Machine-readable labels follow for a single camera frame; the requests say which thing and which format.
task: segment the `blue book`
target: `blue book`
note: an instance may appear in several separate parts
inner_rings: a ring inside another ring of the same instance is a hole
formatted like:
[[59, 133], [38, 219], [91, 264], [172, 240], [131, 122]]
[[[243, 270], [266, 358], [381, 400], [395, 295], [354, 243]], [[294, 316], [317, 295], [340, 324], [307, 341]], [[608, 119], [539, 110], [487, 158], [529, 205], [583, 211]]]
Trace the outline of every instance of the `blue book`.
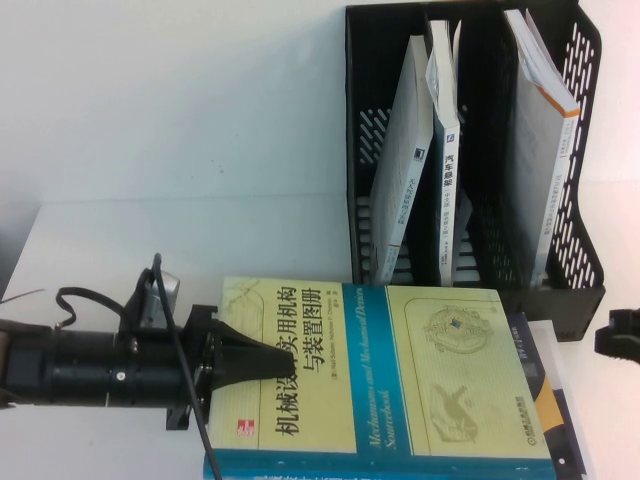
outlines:
[[296, 361], [213, 392], [225, 478], [556, 478], [493, 290], [230, 278], [221, 319]]

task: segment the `book spine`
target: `book spine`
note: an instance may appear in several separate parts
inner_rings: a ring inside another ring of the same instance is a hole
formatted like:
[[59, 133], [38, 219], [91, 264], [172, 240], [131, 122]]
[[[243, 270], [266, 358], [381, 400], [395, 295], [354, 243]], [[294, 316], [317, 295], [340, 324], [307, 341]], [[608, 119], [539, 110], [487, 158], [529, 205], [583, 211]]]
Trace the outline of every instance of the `book spine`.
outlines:
[[389, 237], [390, 243], [386, 245], [386, 248], [382, 252], [382, 255], [384, 255], [382, 259], [376, 256], [375, 261], [378, 262], [381, 260], [381, 265], [376, 265], [376, 273], [373, 279], [376, 285], [386, 285], [390, 283], [393, 278], [393, 271], [398, 260], [400, 247], [402, 246], [404, 232], [409, 223], [409, 216], [411, 214], [411, 208], [413, 207], [413, 201], [416, 198], [416, 191], [418, 190], [422, 170], [427, 161], [428, 149], [429, 143], [426, 141], [416, 142], [416, 146], [413, 149], [413, 158], [409, 165], [407, 178], [402, 189], [402, 203], [396, 212], [395, 222]]
[[460, 126], [445, 128], [442, 165], [442, 197], [440, 199], [439, 268], [440, 286], [453, 284], [453, 231], [456, 212], [456, 182], [458, 179], [458, 143]]
[[574, 115], [564, 118], [562, 122], [562, 134], [560, 135], [558, 153], [556, 155], [553, 176], [551, 177], [549, 196], [547, 197], [542, 228], [540, 229], [540, 237], [538, 238], [538, 248], [533, 264], [533, 272], [531, 274], [531, 283], [529, 285], [531, 288], [539, 287], [545, 275], [549, 250], [551, 249], [553, 227], [558, 214], [558, 207], [563, 200], [560, 198], [562, 187], [569, 172], [569, 158], [573, 151], [578, 118], [578, 115]]

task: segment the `table surface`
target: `table surface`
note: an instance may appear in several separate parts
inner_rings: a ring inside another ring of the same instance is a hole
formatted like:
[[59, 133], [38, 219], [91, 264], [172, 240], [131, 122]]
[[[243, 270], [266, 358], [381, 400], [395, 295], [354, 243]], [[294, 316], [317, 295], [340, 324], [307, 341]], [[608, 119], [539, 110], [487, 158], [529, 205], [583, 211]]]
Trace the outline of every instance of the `table surface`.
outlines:
[[[640, 366], [596, 355], [593, 337], [610, 309], [640, 306], [640, 251], [634, 248], [640, 245], [640, 184], [581, 185], [580, 209], [607, 294], [584, 340], [560, 347], [595, 476], [634, 479], [640, 471]], [[38, 216], [5, 297], [46, 290], [2, 305], [0, 315], [52, 325], [65, 318], [54, 294], [68, 285], [124, 302], [156, 251], [164, 255], [164, 268], [182, 279], [176, 317], [183, 321], [191, 304], [219, 303], [227, 275], [351, 276], [343, 195], [50, 205]], [[115, 329], [112, 314], [76, 303], [86, 319], [78, 328]], [[163, 411], [18, 407], [0, 414], [0, 431], [2, 469], [12, 479], [202, 475], [196, 431], [165, 432]], [[38, 461], [30, 460], [34, 454]]]

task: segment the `book illustration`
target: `book illustration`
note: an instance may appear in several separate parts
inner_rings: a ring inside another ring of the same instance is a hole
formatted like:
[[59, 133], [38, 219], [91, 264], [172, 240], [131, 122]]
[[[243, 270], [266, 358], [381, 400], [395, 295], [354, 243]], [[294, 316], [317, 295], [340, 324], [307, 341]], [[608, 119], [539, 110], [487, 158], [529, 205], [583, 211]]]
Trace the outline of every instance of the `book illustration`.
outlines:
[[440, 385], [431, 385], [431, 422], [443, 442], [473, 442], [478, 436], [478, 424], [460, 405], [467, 387], [449, 394]]
[[488, 320], [478, 312], [447, 306], [429, 317], [424, 327], [427, 340], [441, 352], [470, 354], [481, 350], [493, 334]]

